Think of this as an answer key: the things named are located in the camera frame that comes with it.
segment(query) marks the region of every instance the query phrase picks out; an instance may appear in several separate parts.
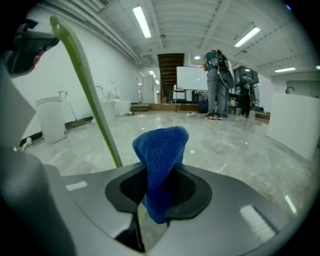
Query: glossy tile floor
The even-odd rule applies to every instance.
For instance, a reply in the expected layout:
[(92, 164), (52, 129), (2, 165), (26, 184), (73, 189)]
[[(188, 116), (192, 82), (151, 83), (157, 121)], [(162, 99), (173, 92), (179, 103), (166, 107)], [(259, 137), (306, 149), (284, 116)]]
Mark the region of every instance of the glossy tile floor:
[[(286, 146), (266, 136), (268, 124), (251, 117), (230, 115), (223, 121), (188, 117), (185, 112), (149, 111), (145, 117), (122, 116), (108, 122), (123, 165), (138, 162), (132, 148), (140, 134), (170, 126), (189, 133), (183, 163), (237, 178), (294, 216), (288, 195), (299, 214), (319, 187), (319, 149), (306, 161)], [(48, 145), (36, 140), (26, 150), (43, 163), (56, 166), (62, 176), (87, 174), (115, 168), (96, 125), (88, 123), (70, 130), (67, 137)]]

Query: trash can lid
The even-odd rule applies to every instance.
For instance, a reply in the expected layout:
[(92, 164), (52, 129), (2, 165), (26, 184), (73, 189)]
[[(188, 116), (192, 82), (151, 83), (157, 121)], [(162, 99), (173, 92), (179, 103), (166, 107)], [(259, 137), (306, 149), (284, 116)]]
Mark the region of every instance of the trash can lid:
[(39, 106), (43, 103), (46, 102), (62, 102), (62, 98), (61, 97), (50, 97), (50, 98), (43, 98), (43, 99), (39, 99), (35, 102), (35, 106)]

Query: blue microfiber towel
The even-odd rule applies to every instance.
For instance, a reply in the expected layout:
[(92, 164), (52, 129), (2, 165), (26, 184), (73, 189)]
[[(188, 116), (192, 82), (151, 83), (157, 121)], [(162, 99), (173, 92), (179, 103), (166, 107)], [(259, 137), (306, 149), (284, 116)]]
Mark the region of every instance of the blue microfiber towel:
[(158, 224), (166, 222), (172, 207), (171, 190), (164, 181), (175, 163), (182, 164), (188, 132), (181, 126), (147, 131), (137, 137), (133, 149), (147, 166), (147, 191), (142, 200), (149, 216)]

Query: green plastic strip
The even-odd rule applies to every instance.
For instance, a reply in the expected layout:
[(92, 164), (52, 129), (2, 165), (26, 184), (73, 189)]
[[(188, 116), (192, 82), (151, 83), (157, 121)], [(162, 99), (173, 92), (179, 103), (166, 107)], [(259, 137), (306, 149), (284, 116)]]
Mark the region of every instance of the green plastic strip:
[(68, 23), (60, 17), (51, 16), (50, 24), (52, 26), (53, 33), (62, 41), (69, 54), (69, 57), (73, 64), (73, 68), (81, 83), (85, 96), (96, 119), (96, 123), (98, 124), (98, 127), (105, 140), (105, 143), (110, 150), (115, 166), (117, 168), (122, 167), (123, 165), (121, 162), (121, 158), (117, 150), (115, 141), (111, 135), (104, 112), (101, 108), (94, 86), (89, 63), (80, 39), (78, 38), (75, 31), (68, 25)]

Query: white ceiling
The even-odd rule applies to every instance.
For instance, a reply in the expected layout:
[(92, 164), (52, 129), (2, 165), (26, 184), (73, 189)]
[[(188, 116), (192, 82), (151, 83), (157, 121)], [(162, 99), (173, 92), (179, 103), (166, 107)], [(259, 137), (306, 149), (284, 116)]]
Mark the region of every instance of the white ceiling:
[[(137, 5), (151, 38), (144, 37), (133, 14)], [(308, 36), (280, 0), (111, 0), (97, 13), (141, 57), (140, 68), (157, 67), (157, 54), (165, 53), (185, 53), (185, 64), (198, 66), (202, 58), (194, 56), (213, 49), (267, 77), (289, 67), (296, 67), (290, 74), (317, 72), (320, 65)], [(235, 47), (254, 26), (261, 31)]]

